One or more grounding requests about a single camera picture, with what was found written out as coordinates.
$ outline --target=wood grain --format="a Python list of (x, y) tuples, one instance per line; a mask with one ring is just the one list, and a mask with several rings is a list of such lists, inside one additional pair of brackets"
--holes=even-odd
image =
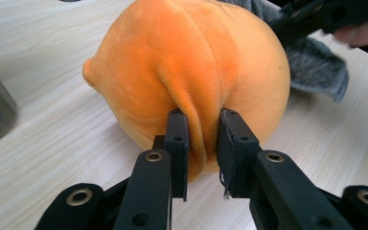
[[(95, 54), (131, 0), (0, 1), (0, 80), (18, 118), (0, 140), (0, 229), (33, 229), (65, 188), (104, 189), (130, 176), (141, 150), (119, 127), (81, 66)], [(345, 99), (292, 91), (278, 130), (264, 149), (290, 155), (319, 187), (341, 195), (368, 185), (368, 55), (316, 34), (344, 58)], [(216, 174), (191, 184), (173, 203), (173, 229), (253, 229), (247, 200), (224, 200)]]

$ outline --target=gray fabric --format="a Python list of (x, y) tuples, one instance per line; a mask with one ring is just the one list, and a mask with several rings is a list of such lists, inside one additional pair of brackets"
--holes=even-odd
[[(262, 0), (219, 0), (253, 12), (265, 22), (280, 13)], [(291, 87), (310, 93), (324, 93), (340, 102), (348, 87), (345, 62), (322, 42), (313, 38), (282, 41), (291, 72)]]

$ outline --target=orange plush toy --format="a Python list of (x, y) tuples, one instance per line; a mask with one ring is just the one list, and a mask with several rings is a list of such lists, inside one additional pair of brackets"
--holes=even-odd
[(179, 108), (189, 121), (189, 180), (219, 170), (219, 113), (238, 111), (264, 143), (288, 100), (289, 69), (270, 28), (214, 0), (137, 0), (113, 23), (86, 81), (144, 150)]

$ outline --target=stuffed toy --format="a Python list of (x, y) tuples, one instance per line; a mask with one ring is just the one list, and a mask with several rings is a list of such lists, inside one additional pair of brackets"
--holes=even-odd
[(148, 150), (168, 112), (189, 121), (189, 181), (219, 170), (219, 113), (238, 111), (263, 144), (288, 101), (282, 43), (245, 8), (215, 0), (137, 0), (83, 65), (122, 129)]

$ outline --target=black mechanical arm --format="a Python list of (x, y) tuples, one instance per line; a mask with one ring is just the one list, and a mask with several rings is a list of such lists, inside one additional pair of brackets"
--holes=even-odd
[[(217, 160), (225, 195), (250, 199), (258, 229), (368, 229), (368, 187), (342, 197), (316, 188), (286, 154), (262, 150), (242, 119), (222, 109)], [(172, 198), (187, 194), (187, 118), (169, 113), (164, 136), (142, 152), (130, 178), (104, 191), (77, 184), (60, 193), (36, 229), (171, 229)]]
[[(281, 7), (281, 17), (269, 23), (280, 40), (322, 30), (333, 34), (348, 25), (368, 22), (368, 0), (268, 0)], [(368, 46), (360, 47), (368, 53)]]

